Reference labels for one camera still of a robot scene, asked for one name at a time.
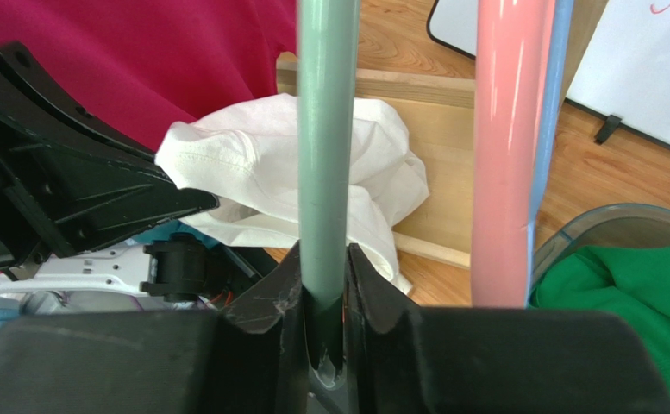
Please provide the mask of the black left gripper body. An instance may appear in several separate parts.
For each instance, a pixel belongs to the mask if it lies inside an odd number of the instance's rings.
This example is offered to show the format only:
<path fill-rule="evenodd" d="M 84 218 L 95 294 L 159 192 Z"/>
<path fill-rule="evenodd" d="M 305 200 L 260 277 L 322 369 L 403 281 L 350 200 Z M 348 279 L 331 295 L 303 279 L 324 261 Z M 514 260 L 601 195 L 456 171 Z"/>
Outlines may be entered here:
<path fill-rule="evenodd" d="M 0 45 L 0 272 L 97 251 L 219 205 L 69 96 L 20 42 Z"/>

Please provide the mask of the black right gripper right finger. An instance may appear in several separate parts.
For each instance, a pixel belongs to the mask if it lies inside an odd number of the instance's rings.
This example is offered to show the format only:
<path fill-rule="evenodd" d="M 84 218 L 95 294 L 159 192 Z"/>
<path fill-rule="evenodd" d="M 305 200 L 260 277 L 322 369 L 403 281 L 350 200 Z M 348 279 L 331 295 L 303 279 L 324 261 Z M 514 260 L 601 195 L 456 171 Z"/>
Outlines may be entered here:
<path fill-rule="evenodd" d="M 348 248 L 354 413 L 670 413 L 638 334 L 598 311 L 429 307 Z"/>

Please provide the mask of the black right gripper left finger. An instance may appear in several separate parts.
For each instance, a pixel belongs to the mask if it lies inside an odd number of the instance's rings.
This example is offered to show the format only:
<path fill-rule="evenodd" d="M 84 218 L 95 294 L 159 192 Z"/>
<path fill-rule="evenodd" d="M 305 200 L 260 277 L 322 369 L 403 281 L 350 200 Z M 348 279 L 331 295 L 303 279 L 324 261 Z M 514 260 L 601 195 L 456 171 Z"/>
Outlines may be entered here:
<path fill-rule="evenodd" d="M 302 413 L 300 252 L 223 310 L 25 316 L 0 328 L 0 413 Z"/>

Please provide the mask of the magenta t shirt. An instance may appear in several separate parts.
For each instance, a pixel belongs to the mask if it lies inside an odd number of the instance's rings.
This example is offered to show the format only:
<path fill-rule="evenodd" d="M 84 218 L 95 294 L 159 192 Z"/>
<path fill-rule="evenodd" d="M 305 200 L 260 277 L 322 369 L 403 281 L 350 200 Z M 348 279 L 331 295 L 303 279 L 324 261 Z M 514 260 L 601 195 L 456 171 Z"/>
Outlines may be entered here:
<path fill-rule="evenodd" d="M 0 1 L 19 41 L 88 111 L 157 150 L 175 122 L 274 94 L 293 1 Z"/>

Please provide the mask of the white t shirt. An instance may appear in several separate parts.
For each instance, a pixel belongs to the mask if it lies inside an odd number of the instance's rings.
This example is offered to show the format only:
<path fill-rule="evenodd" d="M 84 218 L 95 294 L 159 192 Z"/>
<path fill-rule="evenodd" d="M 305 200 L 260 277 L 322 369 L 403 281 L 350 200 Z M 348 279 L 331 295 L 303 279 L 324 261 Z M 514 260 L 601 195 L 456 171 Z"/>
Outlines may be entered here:
<path fill-rule="evenodd" d="M 184 219 L 226 245 L 290 248 L 298 238 L 297 99 L 289 94 L 238 103 L 193 122 L 175 122 L 155 156 L 181 189 L 220 204 Z M 395 224 L 429 196 L 426 168 L 410 150 L 397 111 L 378 99 L 354 102 L 347 238 L 401 292 Z"/>

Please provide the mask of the green t shirt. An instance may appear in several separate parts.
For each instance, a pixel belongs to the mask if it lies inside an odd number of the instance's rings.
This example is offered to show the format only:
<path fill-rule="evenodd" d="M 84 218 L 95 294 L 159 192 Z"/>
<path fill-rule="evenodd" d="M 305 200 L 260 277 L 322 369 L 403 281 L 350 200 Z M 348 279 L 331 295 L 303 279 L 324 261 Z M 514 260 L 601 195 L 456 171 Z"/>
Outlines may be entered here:
<path fill-rule="evenodd" d="M 579 248 L 546 271 L 529 302 L 619 315 L 641 337 L 670 391 L 670 247 Z"/>

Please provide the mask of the pale green hanger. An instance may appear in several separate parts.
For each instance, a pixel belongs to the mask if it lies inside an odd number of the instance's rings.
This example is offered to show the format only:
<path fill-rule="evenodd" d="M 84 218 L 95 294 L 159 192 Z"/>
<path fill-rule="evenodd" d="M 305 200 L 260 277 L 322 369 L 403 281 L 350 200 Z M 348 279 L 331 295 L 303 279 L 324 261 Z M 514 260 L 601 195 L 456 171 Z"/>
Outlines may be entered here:
<path fill-rule="evenodd" d="M 310 306 L 344 289 L 358 1 L 301 1 L 297 13 L 299 247 Z"/>

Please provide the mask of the pink hanger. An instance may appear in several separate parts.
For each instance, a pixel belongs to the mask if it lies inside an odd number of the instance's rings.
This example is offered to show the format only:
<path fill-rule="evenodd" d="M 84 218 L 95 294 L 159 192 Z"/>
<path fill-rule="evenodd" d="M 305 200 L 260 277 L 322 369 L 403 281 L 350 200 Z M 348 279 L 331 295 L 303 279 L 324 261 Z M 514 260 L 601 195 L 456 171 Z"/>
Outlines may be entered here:
<path fill-rule="evenodd" d="M 523 308 L 529 200 L 552 1 L 481 1 L 474 103 L 471 289 L 475 307 Z"/>

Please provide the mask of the light blue wire hanger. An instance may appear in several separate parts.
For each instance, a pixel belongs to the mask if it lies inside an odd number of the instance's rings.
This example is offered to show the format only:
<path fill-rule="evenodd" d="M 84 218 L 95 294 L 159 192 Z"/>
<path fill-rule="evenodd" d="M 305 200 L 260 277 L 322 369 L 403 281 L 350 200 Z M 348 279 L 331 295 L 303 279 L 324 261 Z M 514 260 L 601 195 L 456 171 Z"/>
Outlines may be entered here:
<path fill-rule="evenodd" d="M 525 298 L 530 298 L 534 282 L 535 223 L 548 184 L 548 174 L 554 147 L 554 134 L 561 106 L 561 89 L 567 56 L 567 43 L 573 15 L 573 0 L 554 2 L 551 33 L 545 37 L 542 106 L 535 140 L 535 161 L 529 198 L 528 278 Z"/>

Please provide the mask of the light blue t shirt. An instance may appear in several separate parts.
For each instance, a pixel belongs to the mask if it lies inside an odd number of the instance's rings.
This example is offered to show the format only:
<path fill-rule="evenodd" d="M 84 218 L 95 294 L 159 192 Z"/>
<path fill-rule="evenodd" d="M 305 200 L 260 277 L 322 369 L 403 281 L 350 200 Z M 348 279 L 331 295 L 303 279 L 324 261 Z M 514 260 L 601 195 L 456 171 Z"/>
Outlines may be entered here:
<path fill-rule="evenodd" d="M 25 280 L 0 274 L 0 328 L 19 316 L 167 309 L 161 298 L 141 291 L 141 283 L 153 280 L 154 267 L 143 248 L 168 242 L 175 233 L 192 235 L 207 248 L 218 243 L 172 222 L 104 250 L 70 258 L 51 256 Z"/>

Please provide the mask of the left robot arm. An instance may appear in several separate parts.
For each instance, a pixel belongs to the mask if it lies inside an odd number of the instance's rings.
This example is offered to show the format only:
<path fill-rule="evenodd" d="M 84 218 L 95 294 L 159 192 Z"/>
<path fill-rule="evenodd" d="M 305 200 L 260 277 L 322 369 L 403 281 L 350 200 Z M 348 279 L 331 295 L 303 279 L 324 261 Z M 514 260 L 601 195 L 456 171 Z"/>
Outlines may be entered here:
<path fill-rule="evenodd" d="M 19 42 L 0 45 L 0 295 L 40 312 L 76 292 L 111 292 L 138 308 L 223 307 L 269 274 L 261 248 L 207 247 L 151 229 L 220 206 L 180 190 L 153 152 L 95 117 Z"/>

